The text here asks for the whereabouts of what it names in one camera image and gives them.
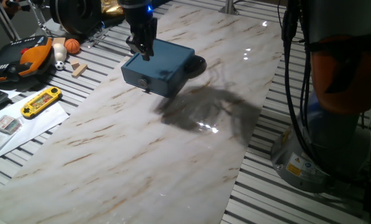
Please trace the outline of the person's hand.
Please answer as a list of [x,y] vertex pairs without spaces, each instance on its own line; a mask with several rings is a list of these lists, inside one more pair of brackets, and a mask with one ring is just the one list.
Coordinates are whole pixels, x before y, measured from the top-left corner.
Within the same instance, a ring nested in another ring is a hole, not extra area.
[[21,10],[19,5],[12,3],[10,0],[2,0],[1,5],[7,15],[14,15]]

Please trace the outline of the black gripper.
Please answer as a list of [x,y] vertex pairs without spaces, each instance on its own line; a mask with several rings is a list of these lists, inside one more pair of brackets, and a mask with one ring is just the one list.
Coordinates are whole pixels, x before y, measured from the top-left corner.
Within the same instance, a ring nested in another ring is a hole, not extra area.
[[154,56],[153,43],[156,38],[157,19],[153,18],[151,0],[118,0],[125,19],[130,25],[131,35],[126,39],[132,54],[141,53],[144,61]]

